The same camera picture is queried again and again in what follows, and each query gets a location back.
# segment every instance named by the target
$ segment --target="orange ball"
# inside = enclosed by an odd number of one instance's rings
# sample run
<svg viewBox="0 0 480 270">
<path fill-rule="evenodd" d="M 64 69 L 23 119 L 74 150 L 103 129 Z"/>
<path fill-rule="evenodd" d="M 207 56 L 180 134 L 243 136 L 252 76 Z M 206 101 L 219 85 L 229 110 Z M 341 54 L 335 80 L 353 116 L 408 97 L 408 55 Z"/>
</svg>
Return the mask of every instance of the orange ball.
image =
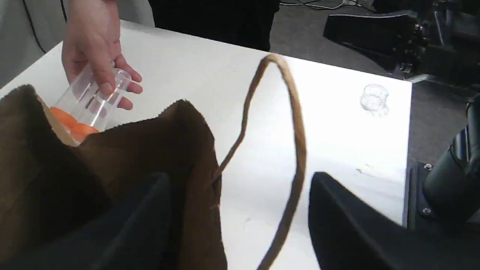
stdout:
<svg viewBox="0 0 480 270">
<path fill-rule="evenodd" d="M 50 111 L 55 118 L 57 118 L 57 120 L 68 129 L 72 129 L 77 124 L 77 120 L 64 110 L 61 110 L 57 107 L 52 107 L 50 108 Z"/>
<path fill-rule="evenodd" d="M 78 123 L 70 129 L 70 135 L 79 143 L 83 142 L 85 137 L 92 133 L 98 133 L 98 130 L 84 123 Z"/>
</svg>

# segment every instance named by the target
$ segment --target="hand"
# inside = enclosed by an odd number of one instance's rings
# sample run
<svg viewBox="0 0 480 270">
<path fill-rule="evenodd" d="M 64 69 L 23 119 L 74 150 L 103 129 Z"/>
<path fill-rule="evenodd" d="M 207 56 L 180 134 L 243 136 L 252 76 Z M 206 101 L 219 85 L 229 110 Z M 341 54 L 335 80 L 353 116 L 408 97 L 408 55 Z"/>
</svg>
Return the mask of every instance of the hand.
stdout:
<svg viewBox="0 0 480 270">
<path fill-rule="evenodd" d="M 100 91 L 106 95 L 115 89 L 110 65 L 125 70 L 136 82 L 142 77 L 126 62 L 120 46 L 120 19 L 115 0 L 70 0 L 70 18 L 63 41 L 62 62 L 71 83 L 90 63 Z M 142 87 L 130 83 L 129 92 L 140 94 Z M 118 107 L 131 110 L 133 104 L 122 98 Z"/>
</svg>

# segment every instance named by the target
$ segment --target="black pants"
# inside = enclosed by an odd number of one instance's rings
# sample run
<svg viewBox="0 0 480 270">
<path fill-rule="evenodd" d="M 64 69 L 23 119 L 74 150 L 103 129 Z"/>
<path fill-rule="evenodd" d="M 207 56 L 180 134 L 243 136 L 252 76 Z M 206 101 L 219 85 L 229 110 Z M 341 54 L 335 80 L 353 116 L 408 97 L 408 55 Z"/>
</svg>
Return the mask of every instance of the black pants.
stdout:
<svg viewBox="0 0 480 270">
<path fill-rule="evenodd" d="M 155 26 L 252 49 L 270 50 L 279 0 L 149 0 Z"/>
</svg>

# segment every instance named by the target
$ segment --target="small glass mug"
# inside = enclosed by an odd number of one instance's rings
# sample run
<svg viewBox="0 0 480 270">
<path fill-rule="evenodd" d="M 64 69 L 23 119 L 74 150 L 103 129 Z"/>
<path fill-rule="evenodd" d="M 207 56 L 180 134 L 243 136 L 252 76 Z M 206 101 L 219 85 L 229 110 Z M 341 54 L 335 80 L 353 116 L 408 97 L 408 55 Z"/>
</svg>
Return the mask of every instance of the small glass mug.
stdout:
<svg viewBox="0 0 480 270">
<path fill-rule="evenodd" d="M 387 107 L 388 91 L 380 85 L 367 85 L 363 89 L 363 94 L 360 98 L 360 104 L 365 110 L 376 112 L 380 116 L 388 114 Z"/>
</svg>

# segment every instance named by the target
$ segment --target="black cable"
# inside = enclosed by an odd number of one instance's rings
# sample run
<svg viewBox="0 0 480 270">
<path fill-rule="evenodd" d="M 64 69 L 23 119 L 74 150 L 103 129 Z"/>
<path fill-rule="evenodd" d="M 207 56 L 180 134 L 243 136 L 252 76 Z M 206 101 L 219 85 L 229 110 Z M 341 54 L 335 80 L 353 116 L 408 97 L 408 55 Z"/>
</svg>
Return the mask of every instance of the black cable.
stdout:
<svg viewBox="0 0 480 270">
<path fill-rule="evenodd" d="M 30 23 L 30 27 L 32 28 L 33 37 L 35 38 L 35 41 L 36 41 L 38 47 L 40 47 L 40 50 L 42 50 L 43 53 L 47 53 L 42 48 L 42 45 L 40 44 L 40 41 L 38 40 L 38 37 L 36 36 L 36 31 L 35 31 L 35 27 L 33 26 L 32 17 L 30 16 L 30 12 L 28 11 L 27 4 L 25 3 L 25 0 L 22 0 L 22 3 L 24 4 L 25 12 L 27 13 L 27 19 L 28 19 L 28 22 Z"/>
<path fill-rule="evenodd" d="M 365 9 L 365 10 L 368 10 L 370 12 L 375 13 L 374 10 L 371 10 L 371 9 L 363 6 L 361 3 L 359 3 L 358 0 L 351 0 L 351 1 L 355 2 L 355 5 L 341 3 L 341 4 L 339 4 L 335 7 L 325 7 L 325 6 L 319 6 L 319 5 L 311 4 L 311 3 L 317 2 L 317 1 L 310 1 L 310 2 L 302 2 L 300 0 L 295 0 L 295 1 L 297 3 L 288 3 L 288 2 L 280 1 L 280 5 L 285 5 L 285 6 L 300 6 L 301 5 L 301 6 L 305 6 L 307 8 L 313 9 L 313 10 L 321 10 L 321 11 L 337 10 L 337 9 L 341 9 L 341 8 L 344 8 L 344 7 L 357 7 L 357 8 L 362 8 L 362 9 Z"/>
<path fill-rule="evenodd" d="M 63 18 L 65 19 L 65 22 L 67 22 L 67 13 L 65 12 L 65 6 L 63 5 L 63 0 L 60 0 L 60 5 L 61 5 L 61 11 L 63 12 Z"/>
</svg>

